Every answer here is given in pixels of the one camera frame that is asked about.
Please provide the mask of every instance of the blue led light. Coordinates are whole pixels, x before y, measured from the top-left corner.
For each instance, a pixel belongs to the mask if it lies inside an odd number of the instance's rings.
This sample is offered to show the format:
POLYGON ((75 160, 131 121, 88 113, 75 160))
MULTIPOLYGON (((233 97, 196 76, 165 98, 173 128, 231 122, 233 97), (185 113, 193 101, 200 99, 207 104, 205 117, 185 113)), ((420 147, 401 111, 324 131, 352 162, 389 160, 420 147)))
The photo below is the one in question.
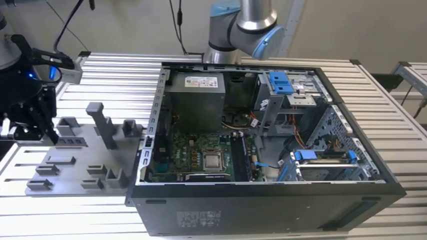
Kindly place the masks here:
POLYGON ((48 74, 48 78, 53 79, 55 78, 55 74, 56 74, 56 67, 51 66, 51 71, 49 71, 49 74, 48 74))

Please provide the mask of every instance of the sticker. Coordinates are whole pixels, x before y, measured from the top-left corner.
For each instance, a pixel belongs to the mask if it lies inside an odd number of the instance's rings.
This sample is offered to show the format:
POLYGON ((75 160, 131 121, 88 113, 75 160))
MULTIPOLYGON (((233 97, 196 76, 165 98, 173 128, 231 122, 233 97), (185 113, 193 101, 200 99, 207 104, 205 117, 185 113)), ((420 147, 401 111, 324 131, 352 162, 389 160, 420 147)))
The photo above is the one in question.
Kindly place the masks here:
POLYGON ((217 88, 219 79, 213 76, 188 76, 184 86, 187 88, 217 88))
POLYGON ((255 127, 257 126, 259 122, 260 122, 260 121, 257 121, 257 120, 253 118, 253 120, 252 120, 252 122, 251 122, 252 128, 255 128, 255 127))
POLYGON ((293 87, 297 89, 304 89, 303 85, 299 85, 299 84, 295 84, 293 87))
POLYGON ((177 211, 176 218, 180 228, 217 227, 221 211, 177 211))

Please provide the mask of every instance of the black cable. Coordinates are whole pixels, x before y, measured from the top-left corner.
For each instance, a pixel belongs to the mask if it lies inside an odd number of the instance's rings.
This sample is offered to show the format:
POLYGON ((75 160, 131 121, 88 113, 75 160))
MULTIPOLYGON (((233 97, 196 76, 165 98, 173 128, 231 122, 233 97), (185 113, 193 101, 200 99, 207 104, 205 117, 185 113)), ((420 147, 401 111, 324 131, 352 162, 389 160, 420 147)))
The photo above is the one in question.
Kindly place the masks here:
POLYGON ((417 108, 415 115, 413 115, 413 119, 416 119, 416 117, 419 116, 421 109, 423 109, 421 107, 417 108))
MULTIPOLYGON (((61 18, 59 12, 55 10, 53 6, 51 5, 51 3, 45 0, 47 5, 49 6, 49 8, 52 9, 52 11, 55 12, 56 16, 59 17, 60 21, 63 24, 65 24, 64 19, 61 18)), ((80 40, 80 38, 77 37, 77 35, 73 33, 73 31, 69 30, 69 28, 67 27, 68 32, 73 35, 75 39, 77 39, 77 41, 80 42, 81 46, 84 47, 84 49, 87 51, 89 51, 89 49, 87 48, 85 44, 83 43, 83 41, 80 40)))
POLYGON ((408 90, 407 90, 407 93, 405 93, 404 98, 403 98, 403 100, 401 100, 400 106, 403 106, 403 103, 404 103, 405 100, 407 100, 407 97, 408 97, 408 95, 409 95, 411 90, 412 90, 412 86, 411 86, 411 87, 408 88, 408 90))
POLYGON ((168 4, 169 4, 169 6, 171 6, 172 21, 173 21, 173 28, 175 28, 176 38, 177 38, 177 41, 179 41, 179 43, 180 43, 181 52, 183 52, 184 55, 185 55, 185 54, 187 54, 187 50, 185 50, 184 45, 183 45, 183 41, 181 41, 181 38, 180 38, 180 35, 179 35, 179 30, 177 30, 177 28, 176 28, 175 11, 173 11, 173 6, 172 6, 172 0, 168 0, 168 4))
POLYGON ((176 22, 179 28, 179 38, 180 42, 183 42, 183 33, 181 33, 181 25, 183 25, 183 10, 181 10, 183 0, 179 0, 177 14, 176 14, 176 22))
POLYGON ((63 37, 63 35, 64 35, 67 26, 68 26, 68 24, 69 24, 69 22, 71 22, 71 20, 72 20, 72 18, 73 18, 73 16, 75 16, 75 14, 76 14, 79 8, 80 8, 80 5, 81 5, 83 1, 84 1, 84 0, 79 0, 77 4, 75 5, 73 9, 71 10, 69 16, 68 16, 67 21, 65 21, 65 23, 64 23, 64 26, 61 27, 59 36, 57 36, 57 38, 56 38, 56 40, 55 40, 55 43, 53 43, 53 51, 55 51, 56 53, 60 53, 60 51, 59 51, 59 43, 60 43, 61 37, 63 37))

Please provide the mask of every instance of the aluminum profile table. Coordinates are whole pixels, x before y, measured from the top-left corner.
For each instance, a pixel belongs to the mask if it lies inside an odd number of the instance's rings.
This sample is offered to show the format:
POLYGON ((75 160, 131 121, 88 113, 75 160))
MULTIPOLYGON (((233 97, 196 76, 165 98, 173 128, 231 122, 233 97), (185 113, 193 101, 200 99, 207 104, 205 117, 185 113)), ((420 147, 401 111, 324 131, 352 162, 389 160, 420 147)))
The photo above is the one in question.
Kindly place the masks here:
MULTIPOLYGON (((97 101, 103 102, 104 114, 115 123, 136 119, 136 123, 147 125, 161 62, 200 62, 200 57, 108 53, 84 57, 81 84, 63 84, 57 89, 57 116, 75 116, 80 123, 92 123, 85 107, 89 101, 97 101)), ((243 63, 323 69, 407 196, 348 233, 197 236, 193 239, 427 239, 427 133, 363 66, 348 60, 291 58, 267 61, 244 58, 243 63)), ((0 237, 151 239, 136 209, 124 206, 124 197, 25 196, 26 180, 47 150, 47 147, 14 145, 0 162, 0 237)))
POLYGON ((392 70, 427 98, 427 63, 400 61, 392 70))

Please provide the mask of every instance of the blue plastic clip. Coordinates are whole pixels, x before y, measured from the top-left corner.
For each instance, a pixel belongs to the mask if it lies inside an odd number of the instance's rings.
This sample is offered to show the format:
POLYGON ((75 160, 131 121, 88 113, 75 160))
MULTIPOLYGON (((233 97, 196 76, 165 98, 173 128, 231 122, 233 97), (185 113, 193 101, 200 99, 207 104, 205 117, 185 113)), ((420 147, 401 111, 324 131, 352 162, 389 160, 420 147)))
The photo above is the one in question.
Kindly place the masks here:
POLYGON ((317 155, 313 150, 297 150, 297 152, 304 160, 317 159, 317 155))
POLYGON ((295 160, 296 161, 300 161, 303 159, 301 153, 299 151, 293 152, 293 155, 295 155, 295 160))
POLYGON ((259 161, 255 162, 255 165, 256 165, 256 166, 260 166, 260 167, 269 167, 268 164, 260 163, 259 161))
POLYGON ((283 178, 284 178, 284 176, 285 176, 285 174, 287 174, 287 171, 288 171, 288 166, 284 167, 283 172, 280 173, 277 182, 281 182, 281 180, 283 180, 283 178))
POLYGON ((349 164, 355 164, 357 162, 357 155, 353 150, 348 151, 349 164))
POLYGON ((273 87, 275 94, 289 95, 293 93, 292 84, 284 72, 271 71, 269 82, 273 87))

